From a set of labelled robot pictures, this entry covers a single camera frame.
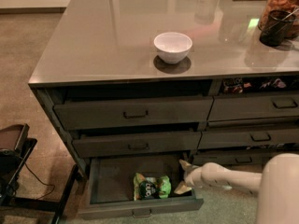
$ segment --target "glass jar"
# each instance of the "glass jar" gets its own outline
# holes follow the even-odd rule
[[[293,12],[299,7],[299,0],[267,0],[267,4],[263,10],[263,14],[259,21],[259,28],[262,30],[267,23],[268,15],[272,10],[285,10]],[[292,28],[287,33],[287,38],[295,38],[299,36],[299,12],[296,12],[297,20],[293,23]]]

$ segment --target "gray countertop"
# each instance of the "gray countertop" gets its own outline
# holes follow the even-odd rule
[[[259,41],[265,1],[71,0],[38,62],[31,86],[85,81],[204,79],[299,74],[299,39]],[[153,39],[175,31],[193,42],[188,58],[157,59]]]

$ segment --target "drawer handle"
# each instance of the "drawer handle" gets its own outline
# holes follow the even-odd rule
[[[131,147],[131,145],[128,145],[128,148],[132,151],[140,151],[140,150],[145,150],[145,149],[149,149],[150,146],[149,144],[145,144],[144,146],[142,147]]]
[[[253,142],[264,142],[264,141],[270,141],[271,140],[271,136],[269,135],[269,133],[266,135],[265,138],[261,138],[261,139],[256,139],[254,138],[254,136],[251,134],[250,138]]]
[[[292,100],[292,103],[290,105],[279,105],[275,101],[272,101],[273,107],[276,109],[284,109],[284,108],[296,108],[298,107],[298,104]]]
[[[252,163],[252,158],[249,157],[248,161],[239,161],[237,158],[235,158],[235,163],[238,163],[238,164]]]
[[[147,214],[147,215],[140,215],[140,216],[136,216],[134,214],[134,211],[132,210],[132,217],[133,218],[144,218],[144,217],[150,217],[150,216],[151,216],[151,209],[149,210],[149,214]]]
[[[127,112],[123,112],[123,116],[126,118],[126,119],[140,119],[140,118],[145,118],[146,116],[149,115],[149,111],[146,110],[145,114],[143,115],[128,115]]]

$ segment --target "chip bag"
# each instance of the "chip bag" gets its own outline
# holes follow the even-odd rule
[[[134,177],[134,200],[167,198],[171,184],[167,175],[159,178],[144,177],[136,173]]]

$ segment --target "concrete floor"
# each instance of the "concrete floor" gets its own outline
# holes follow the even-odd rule
[[[58,200],[74,164],[58,134],[51,126],[27,82],[50,40],[62,14],[0,14],[0,128],[27,123],[29,136],[38,140],[28,166],[55,191],[47,200]],[[39,198],[50,191],[26,168],[21,171],[17,195]],[[236,190],[201,189],[205,200],[199,211],[133,219],[121,217],[85,221],[77,216],[82,183],[76,182],[60,223],[205,223],[252,224],[257,199]],[[50,223],[52,213],[0,208],[0,223]]]

